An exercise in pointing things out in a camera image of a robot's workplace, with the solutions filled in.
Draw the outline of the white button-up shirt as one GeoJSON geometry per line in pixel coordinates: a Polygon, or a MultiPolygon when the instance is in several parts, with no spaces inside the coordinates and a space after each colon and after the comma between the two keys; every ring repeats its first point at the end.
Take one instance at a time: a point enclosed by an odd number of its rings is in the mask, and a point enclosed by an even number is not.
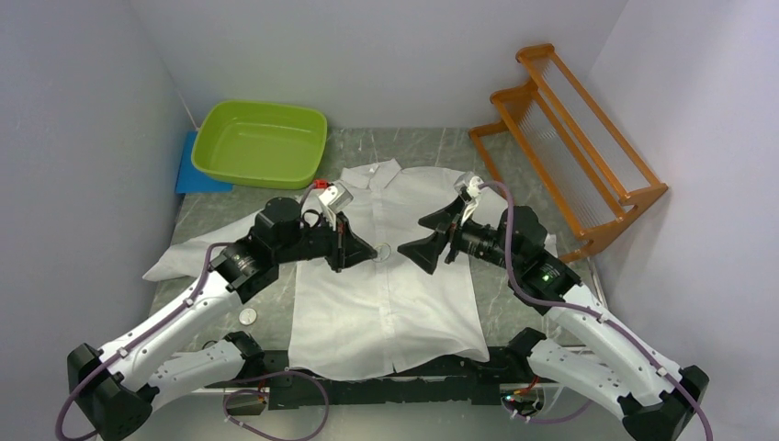
{"type": "Polygon", "coordinates": [[[345,168],[339,182],[354,196],[344,211],[353,232],[372,245],[388,243],[391,256],[341,273],[321,259],[284,266],[243,308],[257,312],[257,338],[276,330],[270,316],[289,301],[289,362],[327,379],[377,378],[446,355],[487,361],[468,257],[429,275],[397,251],[427,235],[418,220],[455,199],[460,176],[395,160],[345,168]]]}

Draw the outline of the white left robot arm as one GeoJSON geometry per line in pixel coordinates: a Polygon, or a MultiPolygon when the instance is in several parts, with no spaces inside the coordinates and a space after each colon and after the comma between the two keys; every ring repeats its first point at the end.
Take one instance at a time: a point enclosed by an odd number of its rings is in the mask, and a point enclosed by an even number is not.
{"type": "Polygon", "coordinates": [[[248,233],[206,251],[196,281],[153,316],[99,348],[82,344],[67,356],[72,404],[104,440],[123,440],[170,401],[204,386],[255,386],[270,377],[265,353],[246,332],[226,334],[195,353],[175,352],[213,320],[236,310],[278,280],[281,265],[323,259],[334,272],[377,257],[377,250],[353,234],[341,211],[322,208],[314,224],[304,220],[293,198],[274,198],[254,218],[248,233]]]}

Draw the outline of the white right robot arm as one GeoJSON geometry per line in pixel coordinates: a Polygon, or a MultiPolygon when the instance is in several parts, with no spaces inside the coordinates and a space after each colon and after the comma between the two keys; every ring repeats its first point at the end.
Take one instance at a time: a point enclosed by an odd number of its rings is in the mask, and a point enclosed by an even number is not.
{"type": "Polygon", "coordinates": [[[491,227],[467,219],[469,207],[456,198],[420,218],[432,234],[400,245],[399,253],[428,274],[459,254],[502,267],[519,300],[574,334],[598,358],[573,354],[525,328],[505,348],[510,377],[526,381],[536,375],[572,389],[614,415],[635,440],[675,440],[694,417],[705,438],[713,439],[700,404],[709,384],[701,368],[680,367],[621,323],[546,250],[547,231],[532,209],[511,206],[491,227]]]}

